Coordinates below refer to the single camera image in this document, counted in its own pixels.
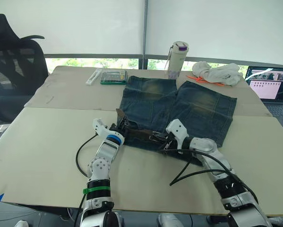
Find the blue joint ring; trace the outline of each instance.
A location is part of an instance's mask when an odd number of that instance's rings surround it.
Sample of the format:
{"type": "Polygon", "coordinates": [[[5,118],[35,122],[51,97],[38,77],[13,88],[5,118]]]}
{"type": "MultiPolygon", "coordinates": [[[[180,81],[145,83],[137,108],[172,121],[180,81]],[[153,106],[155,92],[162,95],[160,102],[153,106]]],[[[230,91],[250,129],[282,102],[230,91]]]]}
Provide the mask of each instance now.
{"type": "Polygon", "coordinates": [[[107,138],[113,138],[113,139],[116,139],[119,144],[121,144],[121,139],[119,139],[119,137],[115,136],[115,135],[108,135],[107,138]]]}

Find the laptop screen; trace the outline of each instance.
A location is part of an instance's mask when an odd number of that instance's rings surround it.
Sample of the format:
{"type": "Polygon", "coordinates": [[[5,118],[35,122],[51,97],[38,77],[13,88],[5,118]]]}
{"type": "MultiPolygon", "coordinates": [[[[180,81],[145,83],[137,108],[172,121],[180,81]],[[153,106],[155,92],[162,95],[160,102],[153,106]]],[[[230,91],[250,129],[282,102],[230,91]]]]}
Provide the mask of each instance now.
{"type": "Polygon", "coordinates": [[[250,66],[245,80],[263,102],[283,103],[283,68],[250,66]]]}

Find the white water bottle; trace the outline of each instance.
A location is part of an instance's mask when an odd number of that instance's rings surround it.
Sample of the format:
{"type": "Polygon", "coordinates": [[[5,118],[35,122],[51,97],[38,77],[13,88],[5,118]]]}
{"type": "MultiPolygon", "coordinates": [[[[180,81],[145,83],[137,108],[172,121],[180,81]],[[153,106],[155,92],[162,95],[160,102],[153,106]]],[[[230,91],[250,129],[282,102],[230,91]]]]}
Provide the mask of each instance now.
{"type": "Polygon", "coordinates": [[[178,78],[188,51],[189,51],[189,45],[181,41],[174,42],[173,45],[170,47],[169,57],[168,57],[169,59],[169,67],[168,67],[169,79],[178,78]]]}

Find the denim shorts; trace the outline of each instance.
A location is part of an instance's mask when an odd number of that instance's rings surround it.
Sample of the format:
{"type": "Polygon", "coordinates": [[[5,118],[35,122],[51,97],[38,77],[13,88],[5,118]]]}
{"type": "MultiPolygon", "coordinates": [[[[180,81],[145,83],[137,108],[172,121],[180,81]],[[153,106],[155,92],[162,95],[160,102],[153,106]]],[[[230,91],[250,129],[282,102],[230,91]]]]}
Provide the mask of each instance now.
{"type": "MultiPolygon", "coordinates": [[[[186,81],[177,90],[176,80],[131,76],[123,91],[120,109],[133,129],[164,132],[179,119],[191,137],[210,138],[221,147],[232,122],[237,99],[186,81]]],[[[157,146],[137,138],[125,144],[155,150],[157,146]]]]}

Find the white towel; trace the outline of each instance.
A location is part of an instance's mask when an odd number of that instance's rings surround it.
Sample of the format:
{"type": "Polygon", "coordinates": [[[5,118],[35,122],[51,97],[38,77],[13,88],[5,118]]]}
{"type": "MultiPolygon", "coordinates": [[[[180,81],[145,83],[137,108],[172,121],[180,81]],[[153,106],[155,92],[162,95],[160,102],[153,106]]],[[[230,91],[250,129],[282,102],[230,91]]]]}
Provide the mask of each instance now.
{"type": "Polygon", "coordinates": [[[236,85],[242,73],[239,71],[239,66],[235,63],[224,65],[217,68],[211,68],[206,61],[200,61],[193,65],[193,74],[196,77],[202,77],[211,83],[223,83],[226,85],[236,85]]]}

